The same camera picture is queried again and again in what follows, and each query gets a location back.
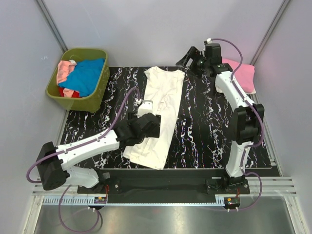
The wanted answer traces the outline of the white printed t shirt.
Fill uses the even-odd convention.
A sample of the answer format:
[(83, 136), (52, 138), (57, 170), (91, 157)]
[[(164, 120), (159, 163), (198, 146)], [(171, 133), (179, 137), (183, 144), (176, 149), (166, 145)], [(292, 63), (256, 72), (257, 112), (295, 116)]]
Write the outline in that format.
[(147, 77), (144, 99), (152, 101), (152, 113), (161, 116), (160, 135), (158, 138), (145, 138), (135, 146), (127, 146), (123, 157), (131, 163), (162, 170), (176, 126), (185, 73), (180, 70), (165, 71), (157, 66), (144, 73)]

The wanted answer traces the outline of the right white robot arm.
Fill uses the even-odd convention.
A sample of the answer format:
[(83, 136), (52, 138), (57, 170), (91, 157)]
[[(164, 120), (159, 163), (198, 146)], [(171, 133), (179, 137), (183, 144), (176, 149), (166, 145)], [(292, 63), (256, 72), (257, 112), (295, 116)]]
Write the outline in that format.
[(176, 65), (188, 67), (197, 77), (206, 75), (213, 78), (215, 86), (221, 90), (232, 108), (228, 125), (228, 137), (232, 144), (219, 188), (226, 193), (233, 193), (245, 180), (250, 148), (258, 146), (262, 141), (264, 106), (255, 104), (244, 92), (235, 78), (236, 70), (223, 62), (221, 46), (218, 43), (205, 43), (203, 52), (194, 46), (190, 47)]

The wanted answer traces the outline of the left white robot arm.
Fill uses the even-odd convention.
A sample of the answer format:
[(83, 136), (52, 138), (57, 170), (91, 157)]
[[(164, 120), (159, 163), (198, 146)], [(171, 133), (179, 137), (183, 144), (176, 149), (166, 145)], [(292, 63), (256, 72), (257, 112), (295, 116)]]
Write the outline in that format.
[(63, 185), (77, 185), (100, 193), (105, 188), (103, 175), (94, 168), (80, 168), (76, 165), (100, 153), (134, 146), (144, 139), (159, 138), (161, 116), (152, 113), (140, 117), (128, 115), (113, 128), (86, 139), (55, 146), (45, 143), (37, 157), (36, 167), (41, 184), (46, 191)]

